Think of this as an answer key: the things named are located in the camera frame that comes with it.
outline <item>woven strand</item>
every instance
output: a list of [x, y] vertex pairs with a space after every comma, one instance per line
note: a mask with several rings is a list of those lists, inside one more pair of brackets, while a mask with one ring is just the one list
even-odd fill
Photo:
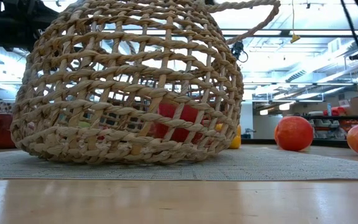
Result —
[[[264, 22], [228, 42], [209, 14], [268, 4], [274, 8]], [[88, 164], [174, 163], [216, 155], [236, 133], [244, 91], [227, 43], [263, 28], [279, 5], [264, 0], [217, 6], [193, 0], [69, 5], [27, 57], [11, 126], [16, 146], [50, 161]], [[124, 32], [124, 26], [141, 26], [142, 34]], [[149, 36], [150, 29], [164, 30], [165, 37]], [[111, 50], [102, 48], [106, 41], [112, 41]], [[121, 42], [129, 54], [119, 50]], [[163, 51], [147, 52], [148, 46]], [[172, 69], [178, 62], [186, 65], [184, 71]], [[163, 114], [162, 104], [174, 106], [171, 116]], [[189, 108], [195, 111], [189, 114]], [[186, 121], [186, 113], [194, 120]], [[158, 133], [161, 127], [165, 131]]]
[[267, 16], [267, 18], [259, 23], [257, 26], [252, 28], [251, 30], [248, 30], [244, 34], [238, 35], [237, 37], [233, 37], [226, 41], [227, 45], [231, 45], [236, 43], [237, 41], [244, 40], [247, 37], [250, 37], [254, 35], [258, 30], [263, 29], [269, 22], [271, 22], [274, 17], [279, 13], [279, 8], [281, 6], [280, 1], [278, 0], [255, 0], [255, 1], [249, 1], [249, 2], [224, 2], [222, 4], [216, 4], [214, 6], [205, 6], [209, 13], [214, 12], [221, 12], [226, 9], [245, 9], [245, 8], [251, 8], [256, 6], [268, 6], [272, 5], [273, 9], [270, 12], [270, 14]]

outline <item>wooden surface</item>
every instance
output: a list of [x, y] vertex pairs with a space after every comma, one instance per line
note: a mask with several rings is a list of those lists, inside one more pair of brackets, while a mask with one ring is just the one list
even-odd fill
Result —
[[0, 180], [0, 223], [356, 224], [358, 181]]

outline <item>green fruit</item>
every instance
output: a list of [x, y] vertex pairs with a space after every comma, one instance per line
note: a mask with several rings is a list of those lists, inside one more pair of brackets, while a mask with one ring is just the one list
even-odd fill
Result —
[[78, 122], [78, 125], [79, 125], [79, 127], [81, 127], [81, 128], [88, 128], [88, 127], [91, 126], [91, 124], [89, 124], [88, 122], [84, 122], [84, 121]]

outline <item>black cable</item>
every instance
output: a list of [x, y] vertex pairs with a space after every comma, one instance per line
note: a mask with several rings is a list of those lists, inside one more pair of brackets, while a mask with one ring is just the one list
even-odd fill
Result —
[[356, 45], [358, 47], [358, 38], [357, 38], [356, 32], [354, 31], [354, 25], [353, 25], [351, 16], [349, 14], [349, 11], [346, 8], [344, 0], [341, 0], [341, 4], [342, 4], [342, 7], [343, 7], [343, 11], [345, 12], [346, 19], [347, 19], [347, 21], [349, 23], [349, 27], [351, 28], [354, 41], [356, 42]]
[[245, 51], [242, 51], [242, 53], [244, 53], [246, 56], [247, 56], [247, 60], [245, 60], [245, 61], [240, 61], [240, 59], [237, 59], [239, 62], [241, 62], [241, 63], [246, 63], [247, 61], [248, 61], [248, 54], [247, 54], [247, 52], [245, 52]]

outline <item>yellow fruit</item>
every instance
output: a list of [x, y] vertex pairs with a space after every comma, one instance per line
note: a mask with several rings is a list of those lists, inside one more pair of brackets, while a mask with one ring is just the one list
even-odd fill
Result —
[[222, 131], [222, 127], [223, 127], [223, 124], [217, 124], [217, 125], [215, 126], [215, 130], [218, 131], [218, 132], [220, 132], [220, 131]]
[[233, 141], [231, 142], [231, 145], [229, 146], [230, 149], [239, 149], [241, 146], [241, 137], [236, 136], [234, 137]]
[[237, 126], [237, 135], [241, 136], [241, 125], [240, 124]]

